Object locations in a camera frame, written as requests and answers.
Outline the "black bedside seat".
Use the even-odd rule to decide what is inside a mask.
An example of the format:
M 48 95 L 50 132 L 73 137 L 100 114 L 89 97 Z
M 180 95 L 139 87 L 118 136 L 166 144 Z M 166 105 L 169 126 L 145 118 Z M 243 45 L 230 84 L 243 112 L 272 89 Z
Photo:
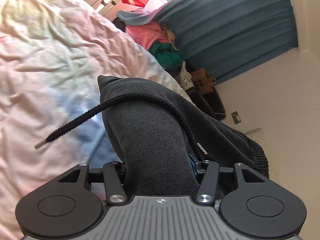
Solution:
M 186 90 L 186 93 L 194 105 L 207 115 L 220 121 L 226 117 L 225 108 L 215 88 L 210 93 L 201 94 L 198 88 L 191 87 Z

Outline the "wall socket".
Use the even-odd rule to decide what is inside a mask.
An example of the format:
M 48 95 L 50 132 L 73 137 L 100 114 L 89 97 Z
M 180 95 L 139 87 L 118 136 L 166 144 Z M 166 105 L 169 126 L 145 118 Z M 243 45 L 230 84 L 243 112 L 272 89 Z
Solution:
M 231 117 L 233 118 L 235 124 L 241 123 L 241 118 L 237 111 L 231 113 Z

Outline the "pastel bed sheet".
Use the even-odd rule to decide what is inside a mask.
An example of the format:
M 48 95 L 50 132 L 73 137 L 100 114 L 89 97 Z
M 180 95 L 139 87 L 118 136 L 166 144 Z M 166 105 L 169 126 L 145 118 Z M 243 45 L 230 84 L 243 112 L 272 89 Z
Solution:
M 83 0 L 1 0 L 1 239 L 20 239 L 18 201 L 78 163 L 118 160 L 101 115 L 36 150 L 95 107 L 99 75 L 140 77 L 186 96 L 143 47 Z

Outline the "black sweatpants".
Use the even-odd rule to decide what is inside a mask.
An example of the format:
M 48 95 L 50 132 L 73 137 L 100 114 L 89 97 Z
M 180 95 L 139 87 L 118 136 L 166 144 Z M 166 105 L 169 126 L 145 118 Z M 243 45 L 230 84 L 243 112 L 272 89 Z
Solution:
M 262 147 L 243 133 L 199 110 L 180 94 L 140 78 L 99 76 L 100 104 L 52 132 L 50 143 L 97 114 L 126 165 L 128 196 L 195 196 L 192 164 L 222 167 L 243 163 L 269 175 Z

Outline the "pile of colourful clothes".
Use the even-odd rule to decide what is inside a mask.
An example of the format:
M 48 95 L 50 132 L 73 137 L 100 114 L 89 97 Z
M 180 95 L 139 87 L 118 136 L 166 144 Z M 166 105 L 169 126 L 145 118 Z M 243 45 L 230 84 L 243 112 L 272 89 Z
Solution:
M 175 46 L 175 34 L 165 23 L 156 20 L 153 12 L 144 8 L 121 10 L 117 12 L 117 19 L 124 23 L 125 33 L 146 49 L 184 90 L 194 86 L 186 70 L 186 56 Z

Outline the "brown paper bag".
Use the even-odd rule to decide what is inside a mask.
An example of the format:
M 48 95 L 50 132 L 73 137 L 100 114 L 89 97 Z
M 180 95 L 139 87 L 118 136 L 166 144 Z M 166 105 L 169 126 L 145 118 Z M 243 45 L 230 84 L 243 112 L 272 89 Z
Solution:
M 191 80 L 201 94 L 212 93 L 216 83 L 216 79 L 211 77 L 204 68 L 191 72 Z

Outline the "teal curtain right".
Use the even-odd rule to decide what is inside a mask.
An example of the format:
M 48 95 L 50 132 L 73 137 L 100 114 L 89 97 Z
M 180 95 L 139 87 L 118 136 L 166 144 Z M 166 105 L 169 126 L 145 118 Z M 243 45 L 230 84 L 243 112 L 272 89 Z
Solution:
M 219 83 L 298 45 L 291 0 L 172 0 L 155 19 L 191 64 Z

